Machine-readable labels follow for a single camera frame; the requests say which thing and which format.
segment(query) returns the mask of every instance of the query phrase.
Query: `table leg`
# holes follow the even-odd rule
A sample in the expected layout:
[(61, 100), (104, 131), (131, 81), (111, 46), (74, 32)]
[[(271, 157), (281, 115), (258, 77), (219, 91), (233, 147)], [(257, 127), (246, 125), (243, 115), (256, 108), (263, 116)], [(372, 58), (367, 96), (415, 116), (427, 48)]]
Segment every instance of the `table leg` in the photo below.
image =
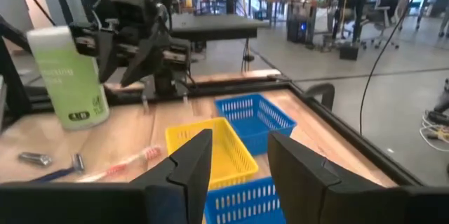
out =
[[(404, 11), (408, 11), (408, 13), (405, 13), (406, 16), (407, 16), (408, 14), (410, 14), (410, 9), (407, 7), (409, 3), (410, 3), (410, 0), (404, 0), (404, 1), (403, 1), (403, 5), (401, 5), (401, 7), (402, 7), (402, 9), (403, 9), (403, 12), (404, 12)], [(399, 31), (402, 31), (402, 25), (403, 25), (403, 23), (404, 23), (404, 20), (400, 20), (400, 23), (399, 23)]]
[(335, 10), (334, 13), (334, 28), (332, 29), (332, 40), (336, 40), (337, 38), (337, 33), (338, 33), (338, 27), (340, 26), (340, 21), (341, 21), (341, 17), (340, 17), (340, 11), (341, 8), (338, 8), (337, 10)]
[(352, 31), (352, 43), (356, 43), (358, 40), (358, 37), (361, 34), (361, 21), (362, 21), (362, 15), (363, 15), (363, 6), (365, 5), (365, 2), (359, 2), (356, 5), (356, 23), (354, 25), (354, 29)]
[(446, 28), (446, 25), (449, 22), (449, 6), (446, 7), (446, 11), (444, 13), (444, 18), (443, 21), (441, 22), (441, 26), (440, 26), (440, 33), (444, 33), (444, 29)]
[(269, 19), (269, 26), (271, 26), (273, 21), (273, 3), (268, 1), (267, 1), (267, 17)]
[(421, 19), (422, 19), (422, 16), (424, 15), (424, 11), (425, 11), (425, 8), (426, 8), (426, 5), (427, 5), (427, 2), (428, 2), (429, 0), (424, 0), (423, 2), (422, 2), (422, 6), (421, 6), (421, 9), (420, 9), (420, 14), (418, 15), (418, 19), (417, 19), (417, 21), (416, 21), (416, 30), (418, 30), (419, 28), (420, 28), (420, 25), (421, 25)]
[(274, 25), (276, 26), (276, 21), (278, 19), (278, 2), (274, 2)]

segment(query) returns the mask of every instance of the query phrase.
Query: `office chair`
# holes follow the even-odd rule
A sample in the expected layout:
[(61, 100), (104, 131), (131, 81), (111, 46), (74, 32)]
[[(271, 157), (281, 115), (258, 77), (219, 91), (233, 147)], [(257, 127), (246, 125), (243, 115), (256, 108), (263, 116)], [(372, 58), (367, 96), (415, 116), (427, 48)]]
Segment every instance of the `office chair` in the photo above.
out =
[[(374, 8), (374, 10), (382, 11), (384, 14), (384, 20), (381, 22), (371, 22), (369, 20), (366, 20), (361, 23), (362, 27), (365, 25), (368, 25), (368, 24), (374, 24), (374, 28), (376, 30), (380, 31), (380, 34), (376, 37), (371, 37), (371, 38), (360, 40), (360, 45), (362, 45), (363, 50), (366, 50), (366, 48), (367, 48), (366, 44), (368, 41), (371, 41), (371, 44), (374, 44), (374, 48), (376, 48), (376, 49), (378, 49), (382, 45), (383, 41), (388, 41), (388, 37), (384, 35), (385, 31), (394, 27), (396, 25), (396, 23), (399, 21), (398, 8), (396, 7), (396, 10), (394, 11), (394, 15), (391, 18), (388, 17), (389, 9), (390, 9), (389, 6), (376, 6)], [(392, 46), (394, 46), (395, 49), (399, 48), (399, 44), (397, 44), (395, 41), (390, 41), (390, 44)]]

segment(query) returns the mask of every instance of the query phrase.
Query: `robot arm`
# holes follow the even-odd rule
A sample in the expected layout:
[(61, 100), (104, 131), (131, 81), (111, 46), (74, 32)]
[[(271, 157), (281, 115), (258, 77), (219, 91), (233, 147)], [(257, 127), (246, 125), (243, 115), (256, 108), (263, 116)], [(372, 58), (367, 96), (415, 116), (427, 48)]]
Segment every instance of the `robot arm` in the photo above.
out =
[(101, 22), (98, 26), (71, 25), (80, 54), (97, 58), (100, 82), (108, 80), (118, 67), (126, 67), (122, 86), (161, 70), (188, 70), (189, 42), (172, 39), (166, 26), (173, 0), (109, 1), (116, 18), (106, 20), (107, 27), (101, 27)]

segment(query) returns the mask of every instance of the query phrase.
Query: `wooden tabletop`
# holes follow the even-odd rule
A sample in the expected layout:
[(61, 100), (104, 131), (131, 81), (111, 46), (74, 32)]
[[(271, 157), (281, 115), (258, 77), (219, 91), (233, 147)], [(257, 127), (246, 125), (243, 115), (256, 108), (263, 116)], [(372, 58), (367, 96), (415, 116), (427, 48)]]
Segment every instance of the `wooden tabletop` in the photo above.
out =
[[(219, 81), (229, 78), (263, 77), (278, 74), (274, 70), (245, 74), (198, 77), (197, 81)], [(340, 166), (385, 187), (395, 186), (381, 170), (367, 160), (288, 90), (262, 92), (292, 119), (297, 126), (291, 137)], [(217, 116), (213, 101), (227, 96), (192, 98), (150, 105), (113, 107), (103, 124), (83, 131), (64, 131), (54, 114), (37, 114), (22, 118), (0, 136), (0, 183), (31, 180), (52, 171), (71, 166), (71, 156), (80, 153), (86, 172), (72, 174), (58, 181), (76, 181), (104, 171), (109, 166), (138, 153), (149, 145), (160, 145), (162, 155), (150, 162), (136, 162), (126, 171), (103, 181), (130, 181), (167, 157), (165, 130), (171, 126), (190, 124)], [(54, 162), (46, 168), (18, 161), (21, 152), (45, 153)], [(255, 158), (259, 172), (254, 178), (270, 176), (267, 156)]]

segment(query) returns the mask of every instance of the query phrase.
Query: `plastic basket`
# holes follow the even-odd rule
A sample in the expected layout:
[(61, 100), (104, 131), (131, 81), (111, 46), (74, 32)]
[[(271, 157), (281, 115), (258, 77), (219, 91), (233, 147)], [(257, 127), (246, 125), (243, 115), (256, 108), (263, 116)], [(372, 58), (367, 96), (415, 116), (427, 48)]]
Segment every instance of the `plastic basket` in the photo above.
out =
[(259, 170), (257, 163), (225, 118), (167, 129), (168, 154), (172, 154), (203, 129), (213, 130), (210, 190), (244, 183)]
[(260, 94), (216, 100), (218, 112), (226, 117), (252, 155), (267, 152), (270, 131), (286, 136), (296, 122)]
[(286, 223), (272, 178), (210, 191), (204, 213), (207, 224)]

